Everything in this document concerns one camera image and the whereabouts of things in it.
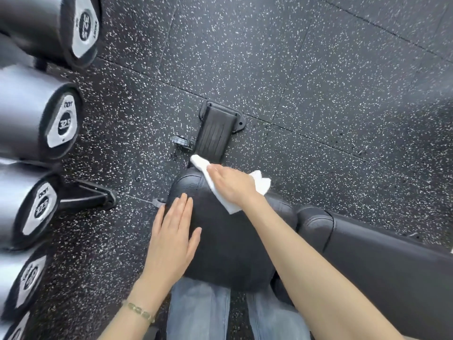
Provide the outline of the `black dumbbell grey end cap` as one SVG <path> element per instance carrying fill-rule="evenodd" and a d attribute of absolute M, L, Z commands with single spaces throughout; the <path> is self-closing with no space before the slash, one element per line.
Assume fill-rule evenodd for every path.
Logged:
<path fill-rule="evenodd" d="M 83 122 L 76 85 L 37 69 L 0 69 L 0 156 L 50 163 L 74 146 Z"/>
<path fill-rule="evenodd" d="M 30 311 L 14 321 L 0 320 L 0 340 L 22 340 L 30 318 Z"/>
<path fill-rule="evenodd" d="M 101 0 L 0 0 L 0 33 L 26 54 L 79 71 L 97 57 Z"/>
<path fill-rule="evenodd" d="M 31 304 L 49 263 L 49 245 L 0 250 L 0 320 L 13 320 Z"/>
<path fill-rule="evenodd" d="M 55 170 L 0 158 L 0 249 L 22 250 L 42 237 L 62 186 Z"/>

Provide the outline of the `person's left forearm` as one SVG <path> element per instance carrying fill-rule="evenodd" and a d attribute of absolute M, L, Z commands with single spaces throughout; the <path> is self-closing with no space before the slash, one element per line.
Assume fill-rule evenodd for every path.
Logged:
<path fill-rule="evenodd" d="M 143 340 L 171 286 L 139 278 L 97 340 Z"/>

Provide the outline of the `person's right forearm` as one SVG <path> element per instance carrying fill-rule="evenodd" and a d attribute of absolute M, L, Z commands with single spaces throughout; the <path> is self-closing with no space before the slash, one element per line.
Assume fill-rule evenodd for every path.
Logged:
<path fill-rule="evenodd" d="M 241 208 L 316 340 L 405 340 L 336 268 L 252 193 Z"/>

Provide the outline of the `black dumbbell rack foot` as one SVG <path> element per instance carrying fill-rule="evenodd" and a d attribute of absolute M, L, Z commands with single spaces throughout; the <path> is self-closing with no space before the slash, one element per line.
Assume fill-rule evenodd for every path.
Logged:
<path fill-rule="evenodd" d="M 72 180 L 63 185 L 58 210 L 110 210 L 117 204 L 118 196 L 114 190 L 90 181 Z"/>

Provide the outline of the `person's left hand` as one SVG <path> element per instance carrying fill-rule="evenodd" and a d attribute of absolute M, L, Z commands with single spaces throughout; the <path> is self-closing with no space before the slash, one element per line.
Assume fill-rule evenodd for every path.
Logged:
<path fill-rule="evenodd" d="M 184 215 L 178 230 L 171 229 L 171 207 L 165 209 L 161 230 L 150 239 L 147 258 L 141 278 L 159 281 L 171 287 L 183 276 L 193 259 L 186 259 L 193 211 L 193 199 L 188 196 Z"/>

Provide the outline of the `white cleaning cloth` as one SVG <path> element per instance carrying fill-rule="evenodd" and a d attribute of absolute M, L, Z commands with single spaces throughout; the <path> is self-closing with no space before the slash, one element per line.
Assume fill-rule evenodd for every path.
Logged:
<path fill-rule="evenodd" d="M 208 160 L 202 158 L 201 156 L 199 156 L 197 154 L 193 154 L 190 157 L 190 163 L 192 163 L 195 166 L 195 168 L 197 168 L 200 172 L 203 173 L 212 193 L 218 199 L 218 201 L 223 205 L 223 207 L 228 211 L 228 213 L 230 215 L 237 213 L 239 211 L 242 211 L 242 208 L 240 206 L 226 200 L 218 192 L 217 188 L 214 185 L 214 182 L 212 181 L 212 178 L 210 177 L 210 175 L 207 171 L 208 165 L 211 164 Z M 270 189 L 271 179 L 263 177 L 260 170 L 255 170 L 255 171 L 251 172 L 249 175 L 254 179 L 256 191 L 261 195 L 265 195 Z"/>

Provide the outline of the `blue jeans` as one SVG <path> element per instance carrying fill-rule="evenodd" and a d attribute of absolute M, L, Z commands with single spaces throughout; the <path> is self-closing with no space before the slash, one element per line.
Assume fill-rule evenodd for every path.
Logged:
<path fill-rule="evenodd" d="M 231 291 L 182 277 L 171 290 L 167 340 L 226 340 Z M 246 295 L 254 340 L 312 340 L 303 317 L 271 287 Z"/>

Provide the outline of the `person's right hand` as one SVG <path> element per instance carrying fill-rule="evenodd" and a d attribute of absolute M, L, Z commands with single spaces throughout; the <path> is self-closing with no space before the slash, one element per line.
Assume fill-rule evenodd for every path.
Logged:
<path fill-rule="evenodd" d="M 240 206 L 244 211 L 258 209 L 266 204 L 265 197 L 256 191 L 254 179 L 249 174 L 234 169 L 232 175 L 234 194 L 222 195 L 226 200 Z"/>

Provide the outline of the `black bench seat pad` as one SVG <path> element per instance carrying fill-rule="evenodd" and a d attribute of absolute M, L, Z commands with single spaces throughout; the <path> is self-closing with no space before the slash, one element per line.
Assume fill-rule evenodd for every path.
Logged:
<path fill-rule="evenodd" d="M 184 277 L 242 292 L 257 292 L 269 286 L 275 267 L 244 212 L 230 215 L 195 167 L 185 169 L 174 180 L 168 205 L 183 193 L 193 199 L 189 235 L 196 228 L 202 229 Z"/>

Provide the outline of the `black bench backrest pad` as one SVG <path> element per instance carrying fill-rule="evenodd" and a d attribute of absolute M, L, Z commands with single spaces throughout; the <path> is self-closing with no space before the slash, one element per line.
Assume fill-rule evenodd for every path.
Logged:
<path fill-rule="evenodd" d="M 273 209 L 404 336 L 453 340 L 453 254 L 319 207 Z"/>

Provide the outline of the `black bench frame foot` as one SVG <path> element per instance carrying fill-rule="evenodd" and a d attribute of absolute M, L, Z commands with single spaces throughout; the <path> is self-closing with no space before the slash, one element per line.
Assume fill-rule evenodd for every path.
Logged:
<path fill-rule="evenodd" d="M 196 140 L 172 136 L 171 141 L 180 149 L 220 164 L 231 136 L 246 127 L 244 114 L 216 101 L 206 100 L 200 108 L 199 119 L 201 127 Z"/>

